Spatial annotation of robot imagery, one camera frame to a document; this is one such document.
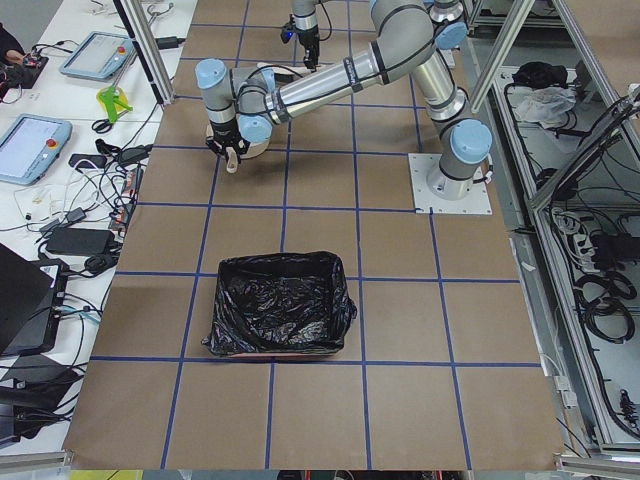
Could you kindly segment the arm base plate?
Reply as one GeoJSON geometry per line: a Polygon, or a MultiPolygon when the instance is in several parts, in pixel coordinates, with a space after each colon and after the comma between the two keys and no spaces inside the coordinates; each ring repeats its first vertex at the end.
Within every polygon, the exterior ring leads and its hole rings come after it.
{"type": "Polygon", "coordinates": [[[440,154],[408,155],[414,210],[419,214],[491,215],[484,172],[478,166],[471,179],[459,181],[440,170],[440,154]]]}

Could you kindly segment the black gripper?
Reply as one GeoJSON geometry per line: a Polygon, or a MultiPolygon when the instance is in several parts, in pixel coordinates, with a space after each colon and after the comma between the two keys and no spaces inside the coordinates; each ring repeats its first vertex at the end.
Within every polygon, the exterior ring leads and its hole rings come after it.
{"type": "Polygon", "coordinates": [[[319,29],[313,27],[308,30],[298,30],[298,41],[305,50],[304,63],[317,63],[320,54],[319,29]]]}
{"type": "Polygon", "coordinates": [[[246,154],[250,147],[250,142],[241,136],[237,122],[210,122],[206,129],[205,143],[212,152],[224,156],[226,160],[229,159],[228,148],[240,156],[246,154]]]}

